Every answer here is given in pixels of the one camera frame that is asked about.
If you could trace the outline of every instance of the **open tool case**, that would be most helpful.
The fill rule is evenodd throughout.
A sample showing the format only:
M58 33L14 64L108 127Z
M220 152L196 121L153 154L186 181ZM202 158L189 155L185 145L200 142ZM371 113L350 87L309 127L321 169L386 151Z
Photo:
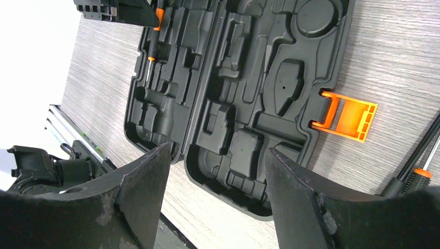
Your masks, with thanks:
M322 94L336 86L354 0L167 4L150 82L149 28L142 34L126 136L144 151L171 141L192 182L270 220L264 151L307 167L332 119Z

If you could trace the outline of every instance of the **wooden table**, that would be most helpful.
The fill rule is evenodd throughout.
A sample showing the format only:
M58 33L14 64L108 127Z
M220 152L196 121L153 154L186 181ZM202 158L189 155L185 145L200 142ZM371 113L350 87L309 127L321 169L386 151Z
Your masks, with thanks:
M440 2L358 0L337 93L379 104L364 144L322 134L311 168L347 187L380 192L439 110ZM62 109L120 167L142 152L123 132L142 28L82 19ZM440 153L432 185L440 185ZM277 248L259 222L171 168L162 212L198 248Z

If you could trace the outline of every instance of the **tool compartment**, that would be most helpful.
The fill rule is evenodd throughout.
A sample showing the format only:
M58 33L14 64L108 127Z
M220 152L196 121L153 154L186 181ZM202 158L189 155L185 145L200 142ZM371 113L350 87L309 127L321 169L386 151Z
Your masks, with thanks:
M151 82L144 29L125 132L142 150L173 143L173 162L235 208L272 212L264 151L307 166L337 83L354 1L177 1L167 7Z

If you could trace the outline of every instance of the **screwdriver handle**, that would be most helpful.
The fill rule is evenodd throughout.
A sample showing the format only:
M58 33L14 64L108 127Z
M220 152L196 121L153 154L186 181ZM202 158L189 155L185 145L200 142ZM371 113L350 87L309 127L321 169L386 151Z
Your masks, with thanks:
M429 186L432 174L424 169L415 169L409 174L401 194L410 193Z
M158 1L158 6L156 8L156 15L159 19L159 26L153 28L151 30L151 36L150 36L150 45L148 48L148 60L149 61L155 61L157 56L157 46L159 45L159 33L160 33L160 26L162 25L162 18L164 14L163 10L163 1Z
M148 60L154 61L157 56L157 46L159 45L159 31L152 30L150 45L148 47Z

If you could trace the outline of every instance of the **orange plastic clip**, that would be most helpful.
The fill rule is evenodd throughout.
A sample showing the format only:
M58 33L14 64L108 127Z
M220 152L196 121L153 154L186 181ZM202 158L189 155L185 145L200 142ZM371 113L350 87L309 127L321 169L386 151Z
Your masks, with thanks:
M162 25L162 18L163 18L164 13L165 13L165 10L163 10L161 8L156 9L156 15L157 15L157 18L159 18L159 26L155 27L154 30L160 31L160 26Z
M323 92L321 96L331 99L332 102L328 108L324 123L314 121L312 122L312 127L320 131L343 136L362 143L365 142L374 114L376 113L377 104L331 92ZM330 128L339 106L339 100L345 100L345 104L338 125L333 131L330 130Z

